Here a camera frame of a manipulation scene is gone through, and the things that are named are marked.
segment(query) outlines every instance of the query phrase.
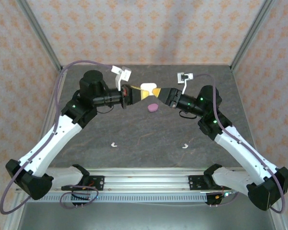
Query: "white plastic clip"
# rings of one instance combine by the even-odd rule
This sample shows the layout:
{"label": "white plastic clip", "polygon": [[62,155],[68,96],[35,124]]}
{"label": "white plastic clip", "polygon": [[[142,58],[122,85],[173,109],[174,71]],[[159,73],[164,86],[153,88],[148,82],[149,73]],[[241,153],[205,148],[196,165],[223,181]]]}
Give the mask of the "white plastic clip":
{"label": "white plastic clip", "polygon": [[177,82],[178,84],[184,84],[183,90],[181,94],[184,94],[184,92],[187,89],[187,81],[193,79],[193,74],[192,73],[186,73],[184,74],[183,72],[177,73]]}
{"label": "white plastic clip", "polygon": [[111,72],[116,73],[115,85],[116,85],[116,88],[120,91],[121,80],[129,81],[131,70],[126,67],[119,68],[117,66],[112,66]]}

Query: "wire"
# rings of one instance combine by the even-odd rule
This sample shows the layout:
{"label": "wire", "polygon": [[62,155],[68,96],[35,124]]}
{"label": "wire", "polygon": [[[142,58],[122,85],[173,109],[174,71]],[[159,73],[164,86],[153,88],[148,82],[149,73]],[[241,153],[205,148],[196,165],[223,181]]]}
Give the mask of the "wire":
{"label": "wire", "polygon": [[187,79],[184,80],[184,87],[183,87],[183,90],[182,90],[182,93],[181,94],[184,94],[184,92],[186,91],[187,89]]}
{"label": "wire", "polygon": [[238,194],[239,194],[239,193],[236,192],[235,195],[234,195],[234,197],[233,197],[230,201],[228,201],[227,203],[220,204],[220,205],[210,205],[210,207],[219,207],[219,206],[229,205],[229,204],[231,204],[232,202],[234,202],[234,201],[237,199]]}
{"label": "wire", "polygon": [[279,214],[283,213],[285,211],[285,196],[284,196],[284,192],[283,192],[282,186],[280,185],[277,177],[274,175],[274,173],[271,171],[271,169],[269,169],[269,167],[266,165],[266,163],[259,156],[257,156],[257,154],[248,145],[246,145],[239,138],[237,138],[235,135],[233,135],[230,132],[228,132],[223,127],[222,123],[220,122],[220,120],[219,120],[219,118],[217,116],[217,111],[216,111],[216,80],[215,80],[215,78],[212,75],[207,74],[207,73],[202,73],[202,74],[195,75],[193,78],[197,78],[197,77],[201,77],[201,76],[208,76],[208,77],[210,77],[213,80],[213,87],[212,87],[213,88],[213,112],[214,112],[215,119],[216,119],[218,125],[224,131],[224,133],[229,135],[231,138],[233,138],[235,141],[237,141],[239,144],[241,144],[243,147],[245,147],[248,151],[250,151],[251,154],[260,162],[260,164],[263,165],[265,168],[267,168],[267,171],[271,174],[272,178],[274,179],[274,181],[275,181],[275,183],[276,183],[276,185],[278,187],[278,190],[279,190],[279,193],[280,193],[280,197],[281,197],[281,200],[282,200],[282,208],[281,208],[280,211],[274,209],[273,207],[271,207],[271,209],[273,211],[275,211],[276,213],[279,213]]}
{"label": "wire", "polygon": [[57,131],[57,128],[58,128],[58,125],[59,125],[59,118],[60,118],[60,108],[59,108],[59,103],[58,103],[58,91],[59,91],[60,85],[62,83],[62,78],[63,78],[64,72],[66,70],[68,70],[68,68],[70,68],[71,66],[73,66],[73,65],[75,65],[77,63],[90,63],[90,64],[99,65],[99,66],[104,66],[104,67],[109,68],[109,69],[112,68],[112,66],[101,64],[101,63],[98,63],[98,62],[95,62],[95,61],[79,60],[79,61],[74,61],[74,62],[68,64],[67,66],[65,66],[62,69],[62,71],[59,73],[59,75],[57,77],[57,80],[56,80],[56,83],[55,83],[55,88],[54,88],[54,101],[55,101],[54,105],[55,105],[55,108],[56,108],[56,114],[55,114],[53,131],[50,134],[49,138],[45,141],[45,143],[23,164],[23,166],[21,166],[19,168],[19,170],[15,173],[15,175],[12,177],[12,179],[10,180],[8,185],[6,186],[5,190],[3,191],[1,200],[0,200],[0,213],[1,214],[7,215],[7,214],[10,214],[10,213],[16,211],[17,209],[19,209],[22,205],[24,205],[30,199],[30,196],[28,196],[21,204],[19,204],[17,207],[13,208],[12,210],[5,211],[3,209],[4,200],[6,198],[6,195],[7,195],[8,191],[9,191],[10,187],[12,186],[12,184],[14,183],[16,178],[18,177],[18,175],[28,165],[28,163],[31,160],[33,160],[33,158],[36,157],[41,152],[41,150],[44,149],[45,146],[47,146],[47,144],[52,140],[53,136],[55,135],[55,133]]}
{"label": "wire", "polygon": [[[220,205],[210,205],[209,207],[219,207],[219,206],[224,206],[224,205],[228,205],[231,204],[232,202],[234,202],[234,200],[236,200],[238,197],[238,192],[235,193],[234,197],[228,201],[227,203],[224,204],[220,204]],[[205,205],[207,206],[207,204],[203,204],[203,203],[199,203],[199,204],[192,204],[192,205],[170,205],[170,204],[154,204],[154,203],[133,203],[133,204],[141,204],[141,205],[159,205],[159,206],[172,206],[172,207],[193,207],[193,206],[199,206],[199,205]]]}
{"label": "wire", "polygon": [[195,116],[195,117],[183,116],[183,115],[181,115],[181,112],[184,112],[185,114],[187,114],[187,113],[185,111],[183,111],[183,110],[180,110],[179,111],[179,116],[182,117],[182,118],[185,118],[185,119],[196,119],[197,118],[197,116]]}
{"label": "wire", "polygon": [[107,113],[110,113],[113,109],[114,109],[114,105],[112,106],[112,108],[111,108],[109,111],[107,111],[107,112],[105,112],[105,113],[100,112],[100,111],[97,111],[97,112],[100,113],[100,114],[107,114]]}
{"label": "wire", "polygon": [[[99,191],[94,188],[94,187],[90,187],[90,186],[80,186],[80,185],[68,185],[69,187],[73,187],[73,188],[88,188],[88,189],[93,189],[96,191],[96,196],[90,200],[89,202],[85,203],[85,204],[81,204],[81,207],[84,207],[84,206],[87,206],[89,204],[91,204],[94,200],[96,200],[98,198],[98,194],[99,194]],[[63,202],[62,202],[62,199],[65,195],[67,194],[71,194],[71,195],[87,195],[87,193],[78,193],[78,192],[66,192],[64,193],[61,198],[60,198],[60,205],[62,208],[65,208],[65,209],[74,209],[74,208],[77,208],[78,205],[75,205],[75,206],[66,206]]]}

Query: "dark gray table surface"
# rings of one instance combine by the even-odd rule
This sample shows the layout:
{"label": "dark gray table surface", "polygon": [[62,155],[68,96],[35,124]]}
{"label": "dark gray table surface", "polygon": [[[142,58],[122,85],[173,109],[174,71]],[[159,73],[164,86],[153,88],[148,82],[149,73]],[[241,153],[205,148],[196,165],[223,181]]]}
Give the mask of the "dark gray table surface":
{"label": "dark gray table surface", "polygon": [[[154,82],[159,88],[175,87],[177,73],[209,73],[216,79],[216,86],[223,102],[220,111],[237,127],[242,136],[252,144],[252,138],[240,101],[237,86],[229,66],[127,66],[132,70],[128,84],[140,86]],[[110,88],[115,87],[115,74],[97,66],[74,66],[67,73],[60,97],[62,108],[79,89],[83,74],[97,69],[104,74]],[[188,81],[186,94],[197,97],[204,85],[212,84],[208,77]],[[159,105],[150,113],[147,106]],[[109,108],[99,108],[105,112]],[[205,136],[196,120],[179,117],[179,110],[162,104],[154,96],[128,106],[120,105],[108,114],[98,114],[79,134],[70,140],[52,163],[53,167],[195,167],[206,168],[214,163],[226,167],[239,164],[222,147]]]}

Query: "purple eraser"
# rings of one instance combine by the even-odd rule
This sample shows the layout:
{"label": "purple eraser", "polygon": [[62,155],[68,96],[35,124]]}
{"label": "purple eraser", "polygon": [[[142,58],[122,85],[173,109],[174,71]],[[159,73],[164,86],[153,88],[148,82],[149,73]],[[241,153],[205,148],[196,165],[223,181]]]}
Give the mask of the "purple eraser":
{"label": "purple eraser", "polygon": [[158,110],[158,105],[157,104],[150,104],[149,106],[148,106],[148,111],[149,112],[155,112],[155,111],[157,111]]}

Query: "patterned wallpaper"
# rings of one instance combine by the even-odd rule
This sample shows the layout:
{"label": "patterned wallpaper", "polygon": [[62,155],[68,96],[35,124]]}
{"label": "patterned wallpaper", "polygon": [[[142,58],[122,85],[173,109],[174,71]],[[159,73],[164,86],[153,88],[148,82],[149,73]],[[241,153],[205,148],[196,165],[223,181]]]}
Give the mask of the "patterned wallpaper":
{"label": "patterned wallpaper", "polygon": [[[38,141],[56,71],[15,0],[0,0],[0,198],[6,162]],[[12,192],[5,202],[9,208]],[[0,214],[0,230],[6,216]]]}
{"label": "patterned wallpaper", "polygon": [[63,65],[230,65],[264,0],[28,2]]}
{"label": "patterned wallpaper", "polygon": [[288,168],[288,0],[276,1],[235,78],[257,149]]}

